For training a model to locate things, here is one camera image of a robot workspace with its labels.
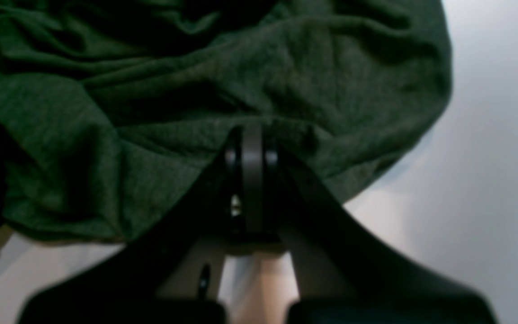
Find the green t-shirt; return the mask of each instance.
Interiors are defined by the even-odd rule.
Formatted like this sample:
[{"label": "green t-shirt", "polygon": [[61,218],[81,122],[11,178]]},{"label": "green t-shirt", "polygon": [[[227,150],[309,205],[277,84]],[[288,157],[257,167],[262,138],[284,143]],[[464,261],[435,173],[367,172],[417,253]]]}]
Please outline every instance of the green t-shirt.
[{"label": "green t-shirt", "polygon": [[137,238],[251,123],[345,201],[450,92],[439,0],[0,0],[0,224]]}]

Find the green fabric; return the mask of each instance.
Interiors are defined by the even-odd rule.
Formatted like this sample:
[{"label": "green fabric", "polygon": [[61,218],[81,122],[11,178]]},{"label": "green fabric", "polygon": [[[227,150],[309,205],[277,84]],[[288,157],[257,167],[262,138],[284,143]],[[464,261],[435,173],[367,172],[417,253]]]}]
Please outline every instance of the green fabric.
[{"label": "green fabric", "polygon": [[438,0],[0,0],[0,219],[132,240],[250,123],[345,201],[440,117],[450,51]]}]

